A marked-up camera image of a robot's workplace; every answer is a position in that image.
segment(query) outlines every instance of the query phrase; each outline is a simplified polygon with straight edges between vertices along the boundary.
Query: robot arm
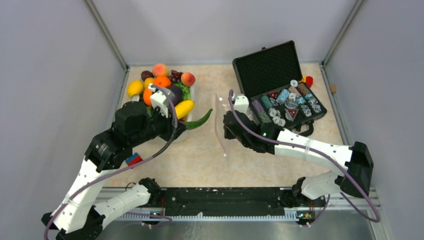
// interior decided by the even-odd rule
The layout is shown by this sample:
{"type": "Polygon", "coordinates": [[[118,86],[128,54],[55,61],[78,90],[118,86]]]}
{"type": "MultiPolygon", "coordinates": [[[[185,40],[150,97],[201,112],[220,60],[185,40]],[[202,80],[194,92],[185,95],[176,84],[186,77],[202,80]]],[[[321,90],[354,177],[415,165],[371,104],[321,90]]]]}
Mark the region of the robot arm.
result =
{"type": "MultiPolygon", "coordinates": [[[[83,186],[117,171],[123,161],[131,157],[135,146],[156,137],[170,140],[173,124],[168,114],[167,99],[160,91],[155,92],[150,99],[153,105],[151,116],[143,102],[127,102],[115,112],[115,121],[111,127],[92,139],[77,177],[62,202],[67,205],[50,226],[50,229],[60,231],[57,240],[95,239],[110,222],[122,214],[149,201],[158,201],[156,197],[160,188],[150,178],[142,179],[130,190],[105,202],[95,204],[106,180],[86,188],[69,200],[83,186]]],[[[174,139],[186,129],[186,125],[178,122],[174,139]]],[[[41,221],[44,225],[48,224],[60,207],[43,215],[41,221]]]]}
{"type": "Polygon", "coordinates": [[[279,130],[272,123],[256,125],[246,116],[249,105],[247,98],[238,95],[233,97],[232,100],[234,101],[234,111],[250,130],[267,139],[301,145],[304,148],[274,144],[253,136],[239,124],[231,111],[224,115],[223,120],[224,137],[226,139],[237,139],[244,147],[258,153],[296,157],[330,170],[317,176],[299,178],[292,187],[295,198],[300,198],[301,194],[310,200],[314,200],[323,195],[339,192],[358,198],[363,197],[338,167],[322,155],[309,151],[309,149],[319,149],[330,156],[353,177],[367,195],[369,194],[374,163],[367,145],[361,142],[355,142],[353,146],[329,144],[301,136],[288,129],[279,130]]]}

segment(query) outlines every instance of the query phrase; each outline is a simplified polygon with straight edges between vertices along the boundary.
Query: lemon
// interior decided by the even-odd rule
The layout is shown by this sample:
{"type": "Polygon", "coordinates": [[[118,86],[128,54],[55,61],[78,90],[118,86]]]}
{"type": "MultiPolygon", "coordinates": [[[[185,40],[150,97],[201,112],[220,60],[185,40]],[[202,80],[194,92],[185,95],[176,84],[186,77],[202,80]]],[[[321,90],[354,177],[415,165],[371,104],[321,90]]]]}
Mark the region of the lemon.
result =
{"type": "Polygon", "coordinates": [[[132,98],[136,94],[140,95],[141,93],[143,93],[144,89],[145,87],[143,85],[143,82],[140,80],[135,80],[128,85],[128,88],[126,89],[126,94],[128,94],[129,98],[132,98]]]}
{"type": "Polygon", "coordinates": [[[148,77],[144,80],[144,89],[149,88],[149,84],[152,84],[155,81],[153,77],[148,77]]]}

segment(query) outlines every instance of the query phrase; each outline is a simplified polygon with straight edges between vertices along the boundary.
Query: gray floor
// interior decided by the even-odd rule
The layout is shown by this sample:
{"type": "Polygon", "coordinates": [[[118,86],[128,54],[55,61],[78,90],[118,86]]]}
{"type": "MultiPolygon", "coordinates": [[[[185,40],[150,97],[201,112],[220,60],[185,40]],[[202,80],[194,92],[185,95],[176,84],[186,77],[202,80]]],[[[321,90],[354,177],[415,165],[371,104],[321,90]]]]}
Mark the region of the gray floor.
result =
{"type": "Polygon", "coordinates": [[[328,210],[311,228],[292,222],[172,222],[153,228],[112,222],[98,240],[375,240],[368,220],[355,211],[328,210]]]}

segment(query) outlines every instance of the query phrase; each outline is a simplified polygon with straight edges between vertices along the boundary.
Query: poker chip case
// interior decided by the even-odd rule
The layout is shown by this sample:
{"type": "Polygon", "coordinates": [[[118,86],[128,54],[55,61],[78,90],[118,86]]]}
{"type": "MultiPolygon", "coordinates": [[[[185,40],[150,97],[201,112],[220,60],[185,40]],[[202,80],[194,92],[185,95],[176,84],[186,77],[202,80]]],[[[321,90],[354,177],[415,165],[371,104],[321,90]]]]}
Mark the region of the poker chip case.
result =
{"type": "Polygon", "coordinates": [[[271,122],[280,129],[295,129],[298,132],[301,131],[302,125],[308,125],[308,130],[299,133],[306,137],[314,132],[314,121],[327,113],[327,109],[311,89],[305,83],[300,82],[303,76],[294,41],[270,48],[263,47],[260,51],[235,58],[232,66],[241,92],[249,99],[253,118],[259,124],[271,122]],[[291,80],[297,81],[298,86],[295,87],[297,91],[292,87],[291,80]],[[297,96],[301,95],[296,97],[297,107],[290,105],[289,98],[284,99],[285,94],[281,93],[283,90],[285,93],[290,90],[290,93],[297,92],[297,96]],[[270,94],[276,94],[281,98],[274,98],[279,105],[273,107],[280,112],[280,118],[285,120],[283,126],[273,122],[273,117],[269,114],[273,110],[269,110],[269,102],[264,96],[270,97],[270,94]],[[286,114],[296,111],[294,119],[291,118],[292,115],[286,114]]]}

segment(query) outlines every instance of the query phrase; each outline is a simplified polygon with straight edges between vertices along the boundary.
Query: table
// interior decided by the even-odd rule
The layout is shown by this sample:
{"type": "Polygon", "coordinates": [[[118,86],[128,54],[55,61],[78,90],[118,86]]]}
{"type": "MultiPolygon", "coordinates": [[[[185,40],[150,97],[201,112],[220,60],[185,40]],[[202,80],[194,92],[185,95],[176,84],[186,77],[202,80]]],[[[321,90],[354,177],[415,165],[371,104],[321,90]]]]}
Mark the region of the table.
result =
{"type": "MultiPolygon", "coordinates": [[[[304,76],[313,77],[311,90],[327,109],[327,114],[314,123],[314,133],[310,138],[341,145],[342,138],[319,64],[301,63],[300,67],[304,76]]],[[[151,69],[151,66],[131,67],[127,86],[132,81],[139,80],[142,71],[151,69]]],[[[169,66],[169,69],[191,72],[196,77],[194,120],[204,115],[208,109],[215,108],[215,93],[228,96],[230,89],[235,93],[240,92],[230,64],[169,66]]],[[[122,105],[129,100],[125,91],[122,105]]],[[[298,158],[257,153],[241,144],[232,144],[230,158],[224,157],[214,132],[215,110],[207,123],[184,133],[189,134],[186,140],[171,144],[164,153],[146,164],[111,177],[105,187],[123,187],[129,182],[138,182],[147,177],[156,179],[161,187],[281,187],[292,186],[298,178],[304,176],[328,172],[321,166],[298,158]]],[[[158,144],[158,141],[146,142],[135,147],[133,152],[139,153],[142,158],[148,158],[162,144],[158,144]]]]}

